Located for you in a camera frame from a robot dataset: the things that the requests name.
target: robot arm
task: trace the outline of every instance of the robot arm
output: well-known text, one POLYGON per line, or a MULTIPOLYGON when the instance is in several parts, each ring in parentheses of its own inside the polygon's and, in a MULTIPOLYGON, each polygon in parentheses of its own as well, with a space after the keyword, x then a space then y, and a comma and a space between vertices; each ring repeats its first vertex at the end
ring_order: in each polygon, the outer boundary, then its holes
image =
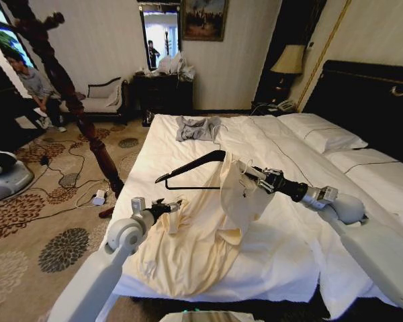
POLYGON ((55 302, 49 322, 95 321, 122 275, 122 265, 134 254, 146 233, 163 213, 177 211, 180 202, 163 204, 116 221, 107 232, 107 243, 92 253, 55 302))
POLYGON ((329 186, 320 189, 289 181, 280 170, 257 170, 264 178, 252 179, 267 193, 285 193, 293 201, 317 211, 379 289, 403 308, 403 237, 374 218, 366 217, 358 198, 338 194, 337 189, 329 186))

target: sofa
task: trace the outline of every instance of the sofa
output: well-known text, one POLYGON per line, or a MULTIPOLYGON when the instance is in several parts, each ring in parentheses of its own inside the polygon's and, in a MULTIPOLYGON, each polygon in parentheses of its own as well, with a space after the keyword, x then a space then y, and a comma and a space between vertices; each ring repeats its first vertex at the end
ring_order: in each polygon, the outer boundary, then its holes
MULTIPOLYGON (((128 81, 116 77, 103 84, 88 85, 87 98, 82 100, 84 112, 89 117, 110 117, 121 123, 126 123, 130 116, 130 100, 128 81)), ((60 105, 60 110, 68 114, 66 102, 60 105)))

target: bed frame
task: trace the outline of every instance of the bed frame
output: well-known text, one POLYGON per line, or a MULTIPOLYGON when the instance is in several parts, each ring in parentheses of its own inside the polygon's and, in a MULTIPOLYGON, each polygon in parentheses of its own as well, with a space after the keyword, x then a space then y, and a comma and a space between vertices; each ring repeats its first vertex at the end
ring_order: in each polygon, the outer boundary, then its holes
POLYGON ((403 66, 327 60, 303 112, 403 162, 403 66))

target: power adapter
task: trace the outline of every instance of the power adapter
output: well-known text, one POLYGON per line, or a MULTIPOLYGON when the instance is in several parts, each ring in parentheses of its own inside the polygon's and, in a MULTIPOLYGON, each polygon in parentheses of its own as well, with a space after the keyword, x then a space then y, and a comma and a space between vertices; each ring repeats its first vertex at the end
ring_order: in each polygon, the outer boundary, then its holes
POLYGON ((97 193, 95 194, 95 197, 92 200, 93 205, 96 206, 101 206, 102 204, 105 203, 105 194, 106 192, 104 190, 97 190, 97 193))

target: carved wooden post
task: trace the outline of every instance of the carved wooden post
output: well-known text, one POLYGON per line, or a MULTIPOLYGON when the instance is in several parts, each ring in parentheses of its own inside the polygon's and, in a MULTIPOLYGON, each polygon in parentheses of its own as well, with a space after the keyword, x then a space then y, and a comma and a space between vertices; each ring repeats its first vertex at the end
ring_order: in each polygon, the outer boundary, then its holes
POLYGON ((54 48, 48 41, 48 30, 58 27, 64 22, 61 13, 54 13, 44 22, 36 19, 28 5, 28 0, 3 0, 16 18, 17 31, 28 40, 33 51, 42 59, 46 74, 52 85, 66 101, 69 111, 77 117, 77 125, 81 133, 89 140, 89 147, 97 158, 101 171, 111 184, 111 189, 118 197, 124 183, 118 176, 116 166, 106 151, 105 144, 97 137, 94 124, 83 113, 83 104, 78 100, 75 86, 66 70, 55 58, 54 48))

